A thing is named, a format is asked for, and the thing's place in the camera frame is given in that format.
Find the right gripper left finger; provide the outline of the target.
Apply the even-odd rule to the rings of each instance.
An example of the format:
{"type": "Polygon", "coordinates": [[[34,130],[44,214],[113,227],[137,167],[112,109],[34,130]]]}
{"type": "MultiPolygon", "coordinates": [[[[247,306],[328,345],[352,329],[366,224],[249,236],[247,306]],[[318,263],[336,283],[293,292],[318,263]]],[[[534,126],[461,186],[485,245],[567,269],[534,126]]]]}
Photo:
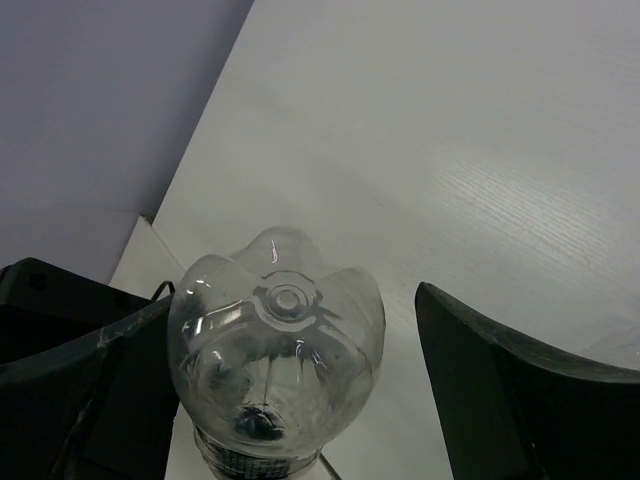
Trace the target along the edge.
{"type": "Polygon", "coordinates": [[[164,478],[178,407],[170,304],[2,366],[2,478],[164,478]]]}

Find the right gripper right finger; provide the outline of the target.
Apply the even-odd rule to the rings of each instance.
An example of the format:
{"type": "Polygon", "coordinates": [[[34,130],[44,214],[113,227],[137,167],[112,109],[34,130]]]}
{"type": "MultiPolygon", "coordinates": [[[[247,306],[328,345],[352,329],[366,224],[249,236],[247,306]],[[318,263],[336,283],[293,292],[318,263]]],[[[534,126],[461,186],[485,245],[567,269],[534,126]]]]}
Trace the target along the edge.
{"type": "Polygon", "coordinates": [[[548,345],[432,284],[415,311],[454,478],[638,478],[638,371],[548,345]]]}

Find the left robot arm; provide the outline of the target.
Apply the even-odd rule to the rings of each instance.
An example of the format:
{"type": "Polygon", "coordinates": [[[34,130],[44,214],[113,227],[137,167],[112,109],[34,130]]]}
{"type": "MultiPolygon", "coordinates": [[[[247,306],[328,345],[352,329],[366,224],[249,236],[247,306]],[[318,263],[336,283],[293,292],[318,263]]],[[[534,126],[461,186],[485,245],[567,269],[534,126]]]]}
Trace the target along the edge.
{"type": "Polygon", "coordinates": [[[150,305],[36,258],[1,269],[1,363],[63,345],[150,305]]]}

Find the black label clear bottle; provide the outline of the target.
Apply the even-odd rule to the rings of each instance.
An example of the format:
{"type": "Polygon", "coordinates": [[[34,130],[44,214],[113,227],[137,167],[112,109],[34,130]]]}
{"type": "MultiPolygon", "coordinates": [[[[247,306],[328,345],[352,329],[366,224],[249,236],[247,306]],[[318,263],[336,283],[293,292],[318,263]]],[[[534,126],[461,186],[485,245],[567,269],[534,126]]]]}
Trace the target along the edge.
{"type": "Polygon", "coordinates": [[[288,479],[360,414],[379,378],[386,319],[373,276],[324,261],[273,227],[184,274],[171,302],[171,378],[221,479],[288,479]]]}

